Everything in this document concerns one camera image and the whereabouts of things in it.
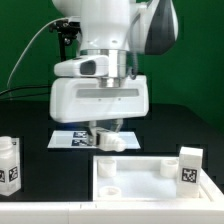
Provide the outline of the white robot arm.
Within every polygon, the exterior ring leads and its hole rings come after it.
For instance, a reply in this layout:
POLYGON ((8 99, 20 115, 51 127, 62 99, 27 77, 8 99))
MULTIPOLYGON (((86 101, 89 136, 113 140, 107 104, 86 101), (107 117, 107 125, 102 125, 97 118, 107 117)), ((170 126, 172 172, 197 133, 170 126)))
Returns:
POLYGON ((52 0, 78 34, 78 57, 54 66, 50 115, 61 123, 86 122, 87 143, 122 151, 125 118, 149 110, 147 79, 131 54, 160 55, 178 36, 172 0, 52 0))

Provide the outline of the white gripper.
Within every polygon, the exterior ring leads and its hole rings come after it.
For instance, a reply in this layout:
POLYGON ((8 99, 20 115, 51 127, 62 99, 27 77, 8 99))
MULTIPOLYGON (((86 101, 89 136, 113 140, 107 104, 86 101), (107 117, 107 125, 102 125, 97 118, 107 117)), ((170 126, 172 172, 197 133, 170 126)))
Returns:
POLYGON ((118 133, 122 118, 145 116, 149 110, 147 80, 127 78, 119 88, 101 88, 94 78, 59 78, 51 89, 50 116, 57 122, 88 123, 88 143, 98 145, 97 120, 112 119, 109 130, 118 133))

